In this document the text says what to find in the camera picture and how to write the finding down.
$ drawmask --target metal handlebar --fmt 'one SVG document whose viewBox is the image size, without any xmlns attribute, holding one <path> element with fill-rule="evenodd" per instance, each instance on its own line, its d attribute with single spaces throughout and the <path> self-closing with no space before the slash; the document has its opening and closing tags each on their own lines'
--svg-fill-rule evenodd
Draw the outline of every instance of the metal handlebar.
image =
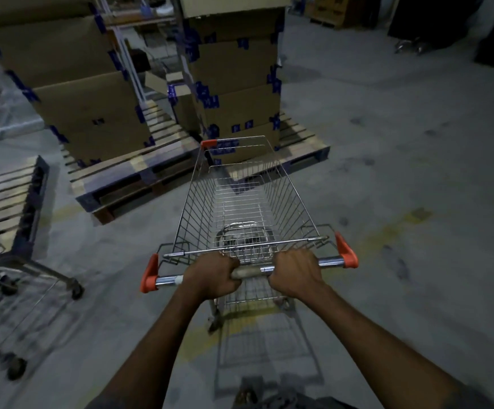
<svg viewBox="0 0 494 409">
<path fill-rule="evenodd" d="M 320 258 L 319 267 L 320 268 L 332 268 L 332 267 L 343 267 L 345 265 L 345 260 L 342 256 Z M 248 278 L 269 276 L 275 270 L 275 266 L 272 263 L 259 264 L 256 266 L 240 266 L 232 271 L 232 280 L 245 280 Z M 156 278 L 155 286 L 156 289 L 164 286 L 178 286 L 182 283 L 181 275 L 169 275 L 166 277 Z"/>
</svg>

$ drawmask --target hand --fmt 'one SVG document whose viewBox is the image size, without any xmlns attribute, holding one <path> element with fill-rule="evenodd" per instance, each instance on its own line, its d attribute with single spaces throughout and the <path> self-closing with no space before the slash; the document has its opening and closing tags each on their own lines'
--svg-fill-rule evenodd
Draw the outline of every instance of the hand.
<svg viewBox="0 0 494 409">
<path fill-rule="evenodd" d="M 230 274 L 238 266 L 238 259 L 222 253 L 202 254 L 186 269 L 182 286 L 194 291 L 200 301 L 228 295 L 241 285 L 241 280 L 230 278 Z"/>
<path fill-rule="evenodd" d="M 272 289 L 305 302 L 314 289 L 324 286 L 316 256 L 306 249 L 280 251 L 274 255 L 274 272 L 268 277 Z"/>
</svg>

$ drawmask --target person's right arm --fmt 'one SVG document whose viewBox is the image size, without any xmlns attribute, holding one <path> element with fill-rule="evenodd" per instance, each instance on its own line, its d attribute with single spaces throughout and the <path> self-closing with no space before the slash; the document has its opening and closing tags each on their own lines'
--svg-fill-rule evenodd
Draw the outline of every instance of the person's right arm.
<svg viewBox="0 0 494 409">
<path fill-rule="evenodd" d="M 313 310 L 345 346 L 386 409 L 442 409 L 459 383 L 373 323 L 323 281 L 309 250 L 277 253 L 273 289 Z"/>
</svg>

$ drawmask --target person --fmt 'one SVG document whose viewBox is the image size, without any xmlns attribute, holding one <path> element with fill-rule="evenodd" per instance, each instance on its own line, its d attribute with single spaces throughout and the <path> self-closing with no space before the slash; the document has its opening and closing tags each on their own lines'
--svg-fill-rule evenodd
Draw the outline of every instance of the person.
<svg viewBox="0 0 494 409">
<path fill-rule="evenodd" d="M 279 252 L 274 265 L 270 286 L 303 302 L 330 327 L 386 409 L 494 408 L 487 397 L 462 385 L 348 304 L 325 284 L 311 251 Z M 192 316 L 202 302 L 237 290 L 241 282 L 230 274 L 238 266 L 236 258 L 220 253 L 201 255 L 189 266 L 160 317 L 86 409 L 161 408 Z M 259 403 L 252 391 L 238 396 L 246 398 L 242 403 L 264 409 L 351 407 L 337 400 L 329 406 L 300 394 L 277 395 Z"/>
</svg>

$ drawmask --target shopping cart basket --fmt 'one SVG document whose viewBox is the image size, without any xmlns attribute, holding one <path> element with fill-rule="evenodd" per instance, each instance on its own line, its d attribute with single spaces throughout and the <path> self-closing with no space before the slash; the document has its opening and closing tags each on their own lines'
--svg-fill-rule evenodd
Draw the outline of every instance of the shopping cart basket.
<svg viewBox="0 0 494 409">
<path fill-rule="evenodd" d="M 259 157 L 237 164 L 216 164 L 216 155 L 242 151 Z M 336 232 L 339 256 L 320 258 L 321 268 L 358 267 L 358 259 Z M 244 302 L 273 300 L 285 309 L 289 299 L 275 292 L 265 276 L 274 270 L 274 253 L 313 249 L 329 237 L 320 235 L 287 172 L 264 136 L 211 139 L 201 143 L 179 227 L 163 261 L 191 264 L 203 253 L 219 251 L 240 260 L 232 278 L 240 288 L 210 302 L 210 331 L 221 327 L 222 309 Z M 159 255 L 144 272 L 141 291 L 181 284 L 182 275 L 159 276 Z"/>
<path fill-rule="evenodd" d="M 61 281 L 71 291 L 73 300 L 84 293 L 79 282 L 36 261 L 10 254 L 0 243 L 0 367 L 10 380 L 20 378 L 27 361 L 13 349 L 18 348 L 13 335 L 24 337 L 32 324 L 29 316 L 43 298 Z"/>
</svg>

